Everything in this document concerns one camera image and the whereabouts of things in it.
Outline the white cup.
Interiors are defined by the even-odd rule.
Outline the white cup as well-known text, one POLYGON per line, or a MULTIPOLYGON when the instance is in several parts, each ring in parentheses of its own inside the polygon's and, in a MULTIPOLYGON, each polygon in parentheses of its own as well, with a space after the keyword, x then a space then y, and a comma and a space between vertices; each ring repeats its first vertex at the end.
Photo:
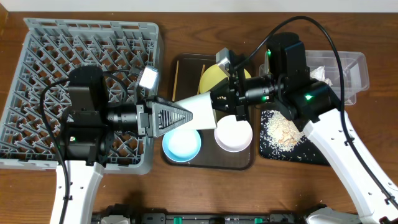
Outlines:
POLYGON ((193 114, 191 121, 179 126, 177 129, 204 130, 217 127, 216 113, 211 104, 209 91, 175 103, 193 114))

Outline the wooden chopstick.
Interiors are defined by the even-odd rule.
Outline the wooden chopstick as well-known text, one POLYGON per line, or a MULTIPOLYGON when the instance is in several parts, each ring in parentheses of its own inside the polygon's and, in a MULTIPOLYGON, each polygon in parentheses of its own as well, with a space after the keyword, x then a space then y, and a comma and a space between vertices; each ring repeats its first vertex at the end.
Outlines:
POLYGON ((202 65, 202 69, 201 69, 201 74, 200 74, 200 80, 199 80, 199 84, 198 84, 198 89, 197 89, 197 95, 199 95, 200 93, 201 93, 201 90, 200 90, 200 83, 201 83, 201 79, 202 79, 202 76, 203 76, 203 74, 204 74, 204 72, 205 72, 205 67, 206 67, 206 65, 205 64, 203 64, 202 65))
POLYGON ((177 82, 178 82, 178 69, 179 69, 179 60, 177 60, 177 64, 176 64, 176 68, 175 68, 175 78, 174 78, 174 86, 173 86, 173 92, 172 92, 172 101, 175 101, 177 82))

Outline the white bowl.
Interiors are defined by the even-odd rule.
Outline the white bowl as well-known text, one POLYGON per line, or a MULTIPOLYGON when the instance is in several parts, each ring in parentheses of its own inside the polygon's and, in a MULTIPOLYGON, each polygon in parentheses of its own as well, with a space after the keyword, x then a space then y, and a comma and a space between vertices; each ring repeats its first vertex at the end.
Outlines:
POLYGON ((217 122, 214 137, 225 151, 240 152, 250 145, 253 132, 247 121, 237 121, 235 115, 228 115, 217 122))

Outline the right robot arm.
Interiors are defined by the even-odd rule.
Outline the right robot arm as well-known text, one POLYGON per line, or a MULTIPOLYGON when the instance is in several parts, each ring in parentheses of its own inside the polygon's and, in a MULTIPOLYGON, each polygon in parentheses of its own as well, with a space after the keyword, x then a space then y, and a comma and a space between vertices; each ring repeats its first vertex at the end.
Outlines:
POLYGON ((246 78, 243 56, 229 49, 216 54, 225 78, 211 91, 212 107, 249 119, 249 107, 275 103, 331 165, 349 193, 361 223, 397 222, 397 186, 381 169, 343 110, 343 97, 310 76, 305 47, 297 34, 283 32, 267 42, 270 72, 246 78))

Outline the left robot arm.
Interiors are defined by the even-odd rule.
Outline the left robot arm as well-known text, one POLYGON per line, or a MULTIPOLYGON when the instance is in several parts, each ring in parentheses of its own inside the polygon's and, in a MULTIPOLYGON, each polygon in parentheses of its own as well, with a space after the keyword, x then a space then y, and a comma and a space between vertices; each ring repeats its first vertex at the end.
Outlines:
POLYGON ((157 138, 191 121, 191 111, 158 96, 110 103, 105 76, 97 66, 69 74, 71 106, 62 114, 57 138, 62 157, 51 223, 90 223, 116 131, 157 138))

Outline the white tissue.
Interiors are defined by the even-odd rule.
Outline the white tissue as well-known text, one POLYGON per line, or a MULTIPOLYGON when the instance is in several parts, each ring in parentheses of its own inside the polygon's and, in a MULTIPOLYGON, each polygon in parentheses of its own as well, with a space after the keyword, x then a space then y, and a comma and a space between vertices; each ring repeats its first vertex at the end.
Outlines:
POLYGON ((314 78, 318 81, 322 81, 329 86, 333 85, 331 80, 325 76, 325 67, 324 66, 318 67, 318 68, 314 69, 313 71, 311 71, 310 77, 314 78))

